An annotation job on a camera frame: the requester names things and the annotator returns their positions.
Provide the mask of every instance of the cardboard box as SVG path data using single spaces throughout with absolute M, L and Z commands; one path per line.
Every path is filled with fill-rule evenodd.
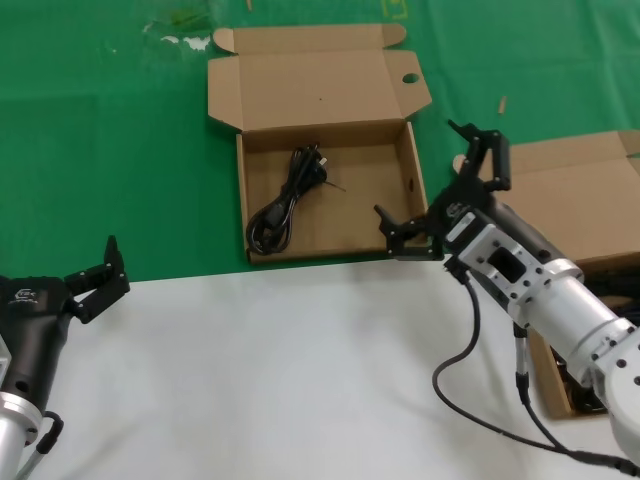
M 640 266 L 640 131 L 511 148 L 513 190 L 497 195 L 590 273 Z M 576 416 L 549 346 L 531 335 L 549 416 Z
M 406 118 L 431 102 L 417 56 L 384 50 L 396 24 L 221 29 L 236 54 L 209 62 L 209 115 L 237 136 L 242 224 L 273 201 L 292 151 L 319 143 L 329 181 L 298 203 L 281 254 L 251 261 L 382 252 L 375 204 L 399 219 L 427 209 Z

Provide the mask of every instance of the white surface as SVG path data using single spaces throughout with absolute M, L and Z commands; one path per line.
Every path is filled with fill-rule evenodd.
M 486 295 L 462 406 L 542 439 L 514 386 L 510 320 Z M 133 285 L 74 322 L 49 409 L 66 422 L 33 479 L 620 479 L 525 446 L 441 404 L 431 373 L 471 334 L 439 264 L 376 262 Z M 608 421 L 549 423 L 619 453 Z

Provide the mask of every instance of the cardboard box lid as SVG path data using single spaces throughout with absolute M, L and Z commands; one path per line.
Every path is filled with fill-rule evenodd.
M 209 115 L 243 131 L 406 118 L 431 103 L 399 24 L 219 29 Z
M 574 261 L 640 252 L 639 152 L 635 130 L 515 145 L 498 198 Z

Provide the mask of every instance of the green surface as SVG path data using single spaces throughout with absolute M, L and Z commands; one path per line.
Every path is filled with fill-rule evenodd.
M 403 23 L 402 48 L 418 53 L 434 98 L 414 119 L 430 197 L 461 150 L 448 117 L 513 142 L 640 126 L 635 1 L 253 4 L 248 13 L 245 0 L 0 0 L 0 273 L 97 263 L 110 233 L 133 280 L 251 268 L 233 131 L 206 114 L 206 62 L 219 53 L 165 35 Z

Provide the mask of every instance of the wire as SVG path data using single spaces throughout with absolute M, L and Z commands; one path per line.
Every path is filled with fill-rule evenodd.
M 51 451 L 58 441 L 58 437 L 62 433 L 64 422 L 60 418 L 60 415 L 47 411 L 44 412 L 43 417 L 53 420 L 51 428 L 49 428 L 49 431 L 45 433 L 42 439 L 38 442 L 36 449 L 14 477 L 14 480 L 27 480 L 38 464 L 42 461 L 42 458 Z
M 542 432 L 542 434 L 547 437 L 547 440 L 549 440 L 558 450 L 562 450 L 565 452 L 569 452 L 569 450 L 567 449 L 567 447 L 565 447 L 564 445 L 562 445 L 557 439 L 556 437 L 554 437 L 551 432 L 547 429 L 547 427 L 545 427 L 542 422 L 540 421 L 540 419 L 538 418 L 538 415 L 536 415 L 536 412 L 533 411 L 533 408 L 531 407 L 531 403 L 525 403 L 524 404 L 524 408 L 527 409 L 527 413 L 529 414 L 529 417 L 531 417 L 531 420 L 533 421 L 533 423 L 535 423 L 536 427 L 538 427 L 538 430 L 540 430 L 540 432 Z
M 297 148 L 291 155 L 287 181 L 280 195 L 256 213 L 247 224 L 249 251 L 258 255 L 281 253 L 289 246 L 293 231 L 293 211 L 309 190 L 327 182 L 326 159 L 318 145 Z
M 462 408 L 454 404 L 451 400 L 449 400 L 446 397 L 446 395 L 440 389 L 440 385 L 438 384 L 440 374 L 450 366 L 461 362 L 462 360 L 467 358 L 471 354 L 471 352 L 473 352 L 476 345 L 478 344 L 478 339 L 480 338 L 480 326 L 481 326 L 480 302 L 478 301 L 478 295 L 475 289 L 473 288 L 473 286 L 471 285 L 469 276 L 466 273 L 466 271 L 460 266 L 458 261 L 452 261 L 451 259 L 447 262 L 447 265 L 446 265 L 449 272 L 460 283 L 462 283 L 462 285 L 464 285 L 464 287 L 469 292 L 469 296 L 471 297 L 471 304 L 473 306 L 473 333 L 471 334 L 471 340 L 469 341 L 469 344 L 462 352 L 460 352 L 458 355 L 455 355 L 451 357 L 449 360 L 446 360 L 445 362 L 440 364 L 433 372 L 433 376 L 431 377 L 431 383 L 433 385 L 433 389 L 436 392 L 436 395 L 438 396 L 438 398 L 440 398 L 440 400 L 442 400 L 442 402 L 445 405 L 447 405 L 450 409 L 452 409 L 454 412 L 458 413 L 459 415 L 462 415 L 468 420 L 471 420 L 472 422 L 488 430 L 491 430 L 492 432 L 495 432 L 499 435 L 503 435 L 516 442 L 520 442 L 525 445 L 529 445 L 531 447 L 536 447 L 542 450 L 546 450 L 548 452 L 567 455 L 568 457 L 578 462 L 585 463 L 588 465 L 614 468 L 618 470 L 620 473 L 624 473 L 626 475 L 640 476 L 640 469 L 638 469 L 638 467 L 636 467 L 633 462 L 631 462 L 626 458 L 615 457 L 612 455 L 602 455 L 602 454 L 592 453 L 592 452 L 583 452 L 581 450 L 569 450 L 564 445 L 562 445 L 562 443 L 560 443 L 551 434 L 551 432 L 549 432 L 549 430 L 542 424 L 542 422 L 540 421 L 536 413 L 533 411 L 533 408 L 531 407 L 529 393 L 528 393 L 528 382 L 526 383 L 527 388 L 522 388 L 522 389 L 519 388 L 519 390 L 521 390 L 520 391 L 521 399 L 523 399 L 522 403 L 527 409 L 527 412 L 529 413 L 531 420 L 535 423 L 535 425 L 542 432 L 542 434 L 545 437 L 547 437 L 547 439 L 553 444 L 553 446 L 545 445 L 544 443 L 539 443 L 533 440 L 529 440 L 519 435 L 515 435 L 511 432 L 507 432 L 506 430 L 496 427 L 495 425 L 492 425 L 488 422 L 485 422 L 484 420 L 476 417 L 475 415 L 472 415 L 466 410 L 463 410 Z
M 472 422 L 491 430 L 492 432 L 495 432 L 499 435 L 505 436 L 511 440 L 515 440 L 516 442 L 520 442 L 520 443 L 524 443 L 525 445 L 529 445 L 530 447 L 536 447 L 536 448 L 540 448 L 542 450 L 546 450 L 548 452 L 554 452 L 554 453 L 566 453 L 563 451 L 560 451 L 557 447 L 553 447 L 551 445 L 545 445 L 544 443 L 539 443 L 536 442 L 534 440 L 529 440 L 527 438 L 521 437 L 519 435 L 515 435 L 511 432 L 508 432 L 502 428 L 496 427 L 495 425 L 492 425 L 488 422 L 485 422 L 484 420 L 476 417 L 475 415 L 472 415 L 471 413 L 467 412 L 466 410 L 463 410 L 462 408 L 458 407 L 455 403 L 453 403 L 451 400 L 449 400 L 447 398 L 447 396 L 442 392 L 442 390 L 440 389 L 440 385 L 438 383 L 439 381 L 439 377 L 440 374 L 446 370 L 447 368 L 449 368 L 450 366 L 461 362 L 462 360 L 464 360 L 465 358 L 467 358 L 471 352 L 475 349 L 477 343 L 478 343 L 478 338 L 480 337 L 480 302 L 478 301 L 478 295 L 475 291 L 475 289 L 473 288 L 473 286 L 470 284 L 469 282 L 469 277 L 465 274 L 463 277 L 459 278 L 459 280 L 462 282 L 462 284 L 465 286 L 465 288 L 467 289 L 467 291 L 469 292 L 469 296 L 471 297 L 471 304 L 473 305 L 473 333 L 471 335 L 471 340 L 469 342 L 469 344 L 467 345 L 467 347 L 460 352 L 458 355 L 455 355 L 454 357 L 451 357 L 449 360 L 443 362 L 441 365 L 439 365 L 435 371 L 433 372 L 433 376 L 431 377 L 431 384 L 433 385 L 433 389 L 436 392 L 436 395 L 438 396 L 438 398 L 440 398 L 440 400 L 442 400 L 442 402 L 449 407 L 451 410 L 453 410 L 454 412 L 456 412 L 459 415 L 462 415 L 463 417 L 467 418 L 468 420 L 471 420 Z

